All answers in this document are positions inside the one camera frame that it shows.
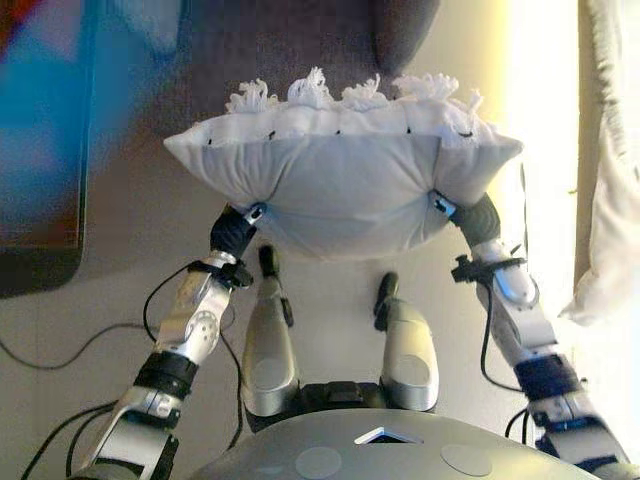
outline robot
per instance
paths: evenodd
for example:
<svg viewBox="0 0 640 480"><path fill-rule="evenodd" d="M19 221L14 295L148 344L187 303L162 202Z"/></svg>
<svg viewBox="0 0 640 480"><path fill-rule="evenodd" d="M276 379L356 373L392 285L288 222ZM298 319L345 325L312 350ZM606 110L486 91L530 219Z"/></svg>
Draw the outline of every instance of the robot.
<svg viewBox="0 0 640 480"><path fill-rule="evenodd" d="M640 479L640 467L629 463L573 367L558 353L538 288L524 261L501 243L489 197L471 208L440 194L433 198L471 249L473 259L458 257L452 274L489 293L490 333L528 398L528 412L544 429L537 450L432 413L439 379L431 333L422 315L397 297L393 273L383 279L374 308L375 326L386 332L380 383L300 388L288 334L291 308L277 257L263 247L264 278L242 365L242 397L256 434L203 467L194 480ZM227 207L216 221L210 255L189 266L153 352L69 480L170 478L178 448L171 430L199 365L218 342L230 296L252 282L241 258L266 208Z"/></svg>

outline white fringe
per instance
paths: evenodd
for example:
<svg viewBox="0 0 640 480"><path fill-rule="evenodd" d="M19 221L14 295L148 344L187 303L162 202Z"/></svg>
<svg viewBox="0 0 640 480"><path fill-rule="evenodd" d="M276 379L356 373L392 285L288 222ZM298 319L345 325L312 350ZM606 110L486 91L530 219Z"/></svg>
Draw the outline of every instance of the white fringe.
<svg viewBox="0 0 640 480"><path fill-rule="evenodd" d="M241 83L240 91L244 93L242 95L232 93L229 98L230 102L225 105L229 113L264 112L278 103L276 95L271 95L271 97L267 95L269 92L267 84L259 78L255 82Z"/></svg>
<svg viewBox="0 0 640 480"><path fill-rule="evenodd" d="M329 110L335 103L325 85L322 69L318 67L313 67L307 78L293 82L287 100L290 105L307 105L318 110Z"/></svg>
<svg viewBox="0 0 640 480"><path fill-rule="evenodd" d="M389 100L384 94L378 92L380 75L376 73L375 81L370 78L364 85L357 84L355 88L347 87L342 91L340 104L356 112L366 112L374 108L383 108L389 105Z"/></svg>
<svg viewBox="0 0 640 480"><path fill-rule="evenodd" d="M393 81L403 97L412 97L417 100L427 98L444 101L449 98L460 84L458 79L439 73L435 77L427 73L422 77L403 75Z"/></svg>
<svg viewBox="0 0 640 480"><path fill-rule="evenodd" d="M467 109L467 113L469 113L469 115L475 115L478 111L478 108L480 108L480 105L482 105L483 101L484 97L480 95L480 90L478 90L477 88L471 90L471 99L469 100L469 108Z"/></svg>

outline gray couch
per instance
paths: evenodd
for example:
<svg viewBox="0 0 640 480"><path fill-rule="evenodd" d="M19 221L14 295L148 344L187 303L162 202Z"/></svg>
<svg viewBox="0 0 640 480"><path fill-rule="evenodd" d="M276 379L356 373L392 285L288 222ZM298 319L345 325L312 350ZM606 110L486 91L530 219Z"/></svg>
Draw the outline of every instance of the gray couch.
<svg viewBox="0 0 640 480"><path fill-rule="evenodd" d="M339 97L376 72L381 91L413 58L439 0L188 0L178 54L152 102L170 135L224 113L241 81L261 78L284 98L312 66Z"/></svg>

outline robot leg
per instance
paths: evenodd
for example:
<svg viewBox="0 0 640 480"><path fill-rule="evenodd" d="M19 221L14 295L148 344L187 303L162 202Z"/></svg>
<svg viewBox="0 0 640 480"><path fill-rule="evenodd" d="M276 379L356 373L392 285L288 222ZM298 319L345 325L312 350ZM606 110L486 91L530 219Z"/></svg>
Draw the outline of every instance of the robot leg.
<svg viewBox="0 0 640 480"><path fill-rule="evenodd" d="M382 385L392 402L406 410L432 411L438 400L439 374L431 330L424 317L398 299L398 276L380 285L376 328L386 330Z"/></svg>
<svg viewBox="0 0 640 480"><path fill-rule="evenodd" d="M242 359L242 398L258 417L286 411L299 388L289 326L291 309L278 279L278 262L271 246L260 249L264 279L251 315Z"/></svg>

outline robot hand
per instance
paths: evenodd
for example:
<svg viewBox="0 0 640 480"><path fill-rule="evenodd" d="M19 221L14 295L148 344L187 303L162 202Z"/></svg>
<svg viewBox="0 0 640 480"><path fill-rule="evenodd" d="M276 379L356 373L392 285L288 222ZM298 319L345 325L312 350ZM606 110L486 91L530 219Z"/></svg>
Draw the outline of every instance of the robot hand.
<svg viewBox="0 0 640 480"><path fill-rule="evenodd" d="M178 440L170 434L199 365L220 335L220 319L235 288L253 279L240 257L265 206L242 215L230 207L211 230L211 253L192 262L153 352L116 404L79 472L71 479L166 480Z"/></svg>

